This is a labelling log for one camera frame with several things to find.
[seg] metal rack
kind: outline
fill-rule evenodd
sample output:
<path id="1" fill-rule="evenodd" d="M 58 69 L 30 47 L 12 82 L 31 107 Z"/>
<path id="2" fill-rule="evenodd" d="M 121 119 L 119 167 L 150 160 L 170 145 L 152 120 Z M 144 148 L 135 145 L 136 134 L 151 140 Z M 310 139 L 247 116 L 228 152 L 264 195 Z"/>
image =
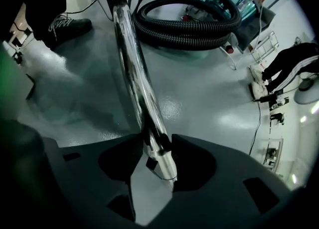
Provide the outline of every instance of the metal rack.
<path id="1" fill-rule="evenodd" d="M 272 31 L 268 37 L 262 40 L 257 48 L 252 53 L 255 61 L 261 63 L 269 54 L 275 51 L 279 47 L 279 43 L 275 33 Z"/>

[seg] person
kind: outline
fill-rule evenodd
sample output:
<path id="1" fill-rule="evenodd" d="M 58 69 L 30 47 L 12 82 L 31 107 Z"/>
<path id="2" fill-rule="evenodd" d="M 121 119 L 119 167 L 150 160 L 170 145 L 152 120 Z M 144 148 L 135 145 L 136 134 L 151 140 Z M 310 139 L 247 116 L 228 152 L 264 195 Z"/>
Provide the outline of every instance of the person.
<path id="1" fill-rule="evenodd" d="M 89 19 L 75 20 L 63 15 L 66 0 L 2 0 L 1 40 L 6 40 L 22 3 L 26 5 L 25 19 L 32 28 L 35 39 L 42 40 L 51 49 L 92 28 Z"/>
<path id="2" fill-rule="evenodd" d="M 283 113 L 277 113 L 277 114 L 273 114 L 270 115 L 270 120 L 277 120 L 278 123 L 281 123 L 282 125 L 284 125 L 285 123 L 285 114 Z"/>
<path id="3" fill-rule="evenodd" d="M 255 100 L 286 87 L 297 74 L 319 73 L 319 46 L 316 43 L 301 43 L 278 53 L 263 72 L 250 66 L 254 81 L 252 91 Z"/>

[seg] cord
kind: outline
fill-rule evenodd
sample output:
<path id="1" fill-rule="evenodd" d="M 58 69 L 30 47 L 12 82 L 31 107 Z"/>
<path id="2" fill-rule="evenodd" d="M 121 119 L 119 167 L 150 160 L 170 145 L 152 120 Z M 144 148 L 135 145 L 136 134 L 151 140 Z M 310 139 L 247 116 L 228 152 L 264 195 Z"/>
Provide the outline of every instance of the cord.
<path id="1" fill-rule="evenodd" d="M 172 179 L 164 179 L 164 178 L 160 177 L 159 174 L 157 174 L 155 171 L 152 171 L 152 170 L 150 170 L 150 171 L 153 172 L 153 174 L 154 174 L 155 176 L 157 176 L 158 178 L 160 178 L 161 180 L 170 181 L 170 180 L 173 180 L 173 179 L 175 179 L 175 178 L 177 177 L 177 176 L 175 176 L 175 177 L 173 177 Z"/>
<path id="2" fill-rule="evenodd" d="M 259 37 L 260 37 L 260 34 L 261 34 L 261 31 L 262 31 L 262 26 L 261 26 L 261 15 L 262 15 L 262 12 L 263 12 L 263 3 L 261 4 L 261 9 L 260 9 L 260 14 L 259 14 L 259 34 L 257 36 L 257 40 L 256 40 L 256 44 L 255 44 L 255 47 L 254 49 L 252 49 L 252 51 L 250 52 L 250 54 L 252 54 L 256 48 L 257 48 L 257 45 L 258 45 L 258 41 L 259 41 Z"/>
<path id="3" fill-rule="evenodd" d="M 234 67 L 230 67 L 232 70 L 237 70 L 237 65 L 236 65 L 236 63 L 235 63 L 235 61 L 234 61 L 234 59 L 232 58 L 232 56 L 230 56 L 229 54 L 228 54 L 228 52 L 227 51 L 225 51 L 224 50 L 224 48 L 222 48 L 221 46 L 219 47 L 224 53 L 226 53 L 227 54 L 227 56 L 232 60 L 232 62 L 233 62 L 233 64 L 234 64 Z"/>
<path id="4" fill-rule="evenodd" d="M 306 80 L 306 79 L 311 79 L 311 77 L 314 76 L 314 75 L 319 75 L 319 73 L 314 73 L 314 74 L 312 74 L 312 75 L 310 75 L 310 76 L 308 76 L 308 77 L 306 77 L 306 78 L 302 78 L 302 77 L 300 76 L 300 74 L 299 74 L 298 76 L 299 76 L 299 78 L 300 78 L 301 80 Z"/>
<path id="5" fill-rule="evenodd" d="M 80 13 L 80 12 L 84 12 L 87 8 L 89 8 L 91 5 L 93 5 L 97 0 L 94 0 L 92 3 L 90 3 L 87 7 L 85 7 L 83 10 L 81 11 L 74 11 L 74 12 L 66 12 L 66 14 L 75 14 L 75 13 Z"/>
<path id="6" fill-rule="evenodd" d="M 21 32 L 31 32 L 31 33 L 33 33 L 33 31 L 31 31 L 31 30 L 22 30 L 22 29 L 19 29 L 15 22 L 13 22 L 13 24 L 15 25 L 16 29 L 19 30 L 19 31 L 21 31 Z"/>
<path id="7" fill-rule="evenodd" d="M 289 90 L 289 91 L 285 91 L 285 92 L 283 92 L 281 95 L 283 95 L 283 94 L 285 94 L 285 93 L 288 93 L 288 92 L 291 92 L 291 91 L 294 91 L 294 90 L 296 90 L 296 89 L 298 89 L 298 87 L 296 87 L 296 88 L 294 88 L 294 89 L 291 89 L 291 90 Z"/>
<path id="8" fill-rule="evenodd" d="M 258 34 L 258 37 L 257 37 L 257 40 L 256 40 L 255 47 L 250 53 L 253 53 L 256 50 L 257 45 L 258 45 L 259 37 L 260 37 L 260 34 L 261 34 L 261 30 L 262 30 L 262 26 L 261 26 L 261 15 L 262 15 L 262 12 L 263 12 L 263 4 L 261 4 L 260 15 L 259 15 L 259 34 Z"/>
<path id="9" fill-rule="evenodd" d="M 257 129 L 256 129 L 256 132 L 255 132 L 253 141 L 252 141 L 252 145 L 251 145 L 251 148 L 250 148 L 250 151 L 249 151 L 249 155 L 251 155 L 251 151 L 253 150 L 253 147 L 254 147 L 254 144 L 255 144 L 255 140 L 256 140 L 256 136 L 257 136 L 257 132 L 258 132 L 258 129 L 259 129 L 260 124 L 261 124 L 261 110 L 260 110 L 259 102 L 257 102 L 257 104 L 258 104 L 258 108 L 259 108 L 259 123 L 258 123 Z"/>

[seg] coiled hose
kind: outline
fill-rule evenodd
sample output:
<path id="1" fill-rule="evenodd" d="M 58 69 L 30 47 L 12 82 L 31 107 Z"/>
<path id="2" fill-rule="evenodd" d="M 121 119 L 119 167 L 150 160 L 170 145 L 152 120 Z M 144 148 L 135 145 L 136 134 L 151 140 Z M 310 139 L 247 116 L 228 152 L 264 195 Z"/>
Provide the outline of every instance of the coiled hose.
<path id="1" fill-rule="evenodd" d="M 217 6 L 200 0 L 156 0 L 133 13 L 133 21 L 141 41 L 153 45 L 181 50 L 209 50 L 224 45 L 230 35 L 241 24 L 241 16 L 231 0 L 220 0 L 229 10 L 231 18 L 226 19 Z M 184 22 L 153 19 L 147 16 L 152 9 L 166 4 L 189 4 L 212 14 L 218 21 Z"/>

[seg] black cable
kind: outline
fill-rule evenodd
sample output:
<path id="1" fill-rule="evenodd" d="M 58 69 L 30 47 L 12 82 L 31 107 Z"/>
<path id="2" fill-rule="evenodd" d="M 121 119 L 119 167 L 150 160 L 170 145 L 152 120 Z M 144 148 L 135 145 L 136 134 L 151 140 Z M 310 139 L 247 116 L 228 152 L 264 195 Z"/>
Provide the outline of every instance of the black cable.
<path id="1" fill-rule="evenodd" d="M 253 150 L 253 147 L 254 147 L 254 144 L 255 144 L 255 140 L 256 140 L 256 136 L 257 136 L 257 132 L 258 132 L 258 129 L 259 129 L 260 124 L 261 124 L 261 110 L 260 110 L 259 102 L 257 102 L 257 104 L 258 104 L 258 108 L 259 108 L 259 124 L 257 126 L 256 132 L 255 132 L 255 135 L 254 135 L 254 138 L 253 138 L 253 141 L 252 141 L 252 145 L 251 145 L 251 148 L 250 148 L 250 151 L 249 151 L 249 155 L 251 155 L 251 151 Z"/>
<path id="2" fill-rule="evenodd" d="M 219 0 L 230 14 L 227 19 L 217 4 L 200 0 L 156 0 L 139 8 L 139 0 L 133 13 L 133 21 L 141 41 L 150 45 L 182 50 L 209 50 L 224 45 L 231 32 L 241 24 L 237 6 L 231 0 Z M 159 20 L 147 16 L 148 12 L 166 4 L 189 4 L 203 9 L 218 21 L 184 22 Z"/>
<path id="3" fill-rule="evenodd" d="M 19 31 L 21 31 L 21 32 L 30 32 L 30 33 L 33 33 L 33 31 L 31 31 L 31 30 L 22 30 L 22 29 L 19 29 L 15 22 L 13 22 L 13 24 L 15 25 L 16 29 L 19 30 Z"/>
<path id="4" fill-rule="evenodd" d="M 312 75 L 310 75 L 310 76 L 308 76 L 308 77 L 306 77 L 306 78 L 302 78 L 300 75 L 298 75 L 299 76 L 299 78 L 301 79 L 301 80 L 307 80 L 307 79 L 310 79 L 312 76 L 314 76 L 314 75 L 319 75 L 318 73 L 314 73 L 314 74 L 312 74 Z"/>
<path id="5" fill-rule="evenodd" d="M 80 13 L 80 12 L 84 12 L 87 8 L 89 8 L 91 5 L 93 5 L 97 0 L 94 0 L 92 3 L 90 3 L 87 7 L 85 7 L 83 10 L 81 11 L 74 11 L 74 12 L 65 12 L 67 14 L 75 14 L 75 13 Z"/>
<path id="6" fill-rule="evenodd" d="M 289 91 L 285 91 L 285 92 L 283 92 L 283 93 L 282 93 L 282 94 L 280 94 L 280 95 L 283 95 L 283 94 L 285 94 L 285 93 L 288 93 L 288 92 L 294 91 L 294 90 L 298 89 L 298 87 L 296 87 L 296 88 L 294 88 L 294 89 L 291 89 L 291 90 L 289 90 Z"/>
<path id="7" fill-rule="evenodd" d="M 164 179 L 164 178 L 160 177 L 159 174 L 157 174 L 155 171 L 152 171 L 151 169 L 150 169 L 150 171 L 153 172 L 153 174 L 154 174 L 155 176 L 157 176 L 158 178 L 160 178 L 161 180 L 170 181 L 170 180 L 173 180 L 173 179 L 175 179 L 175 178 L 177 177 L 177 176 L 175 176 L 175 177 L 173 177 L 172 179 Z"/>

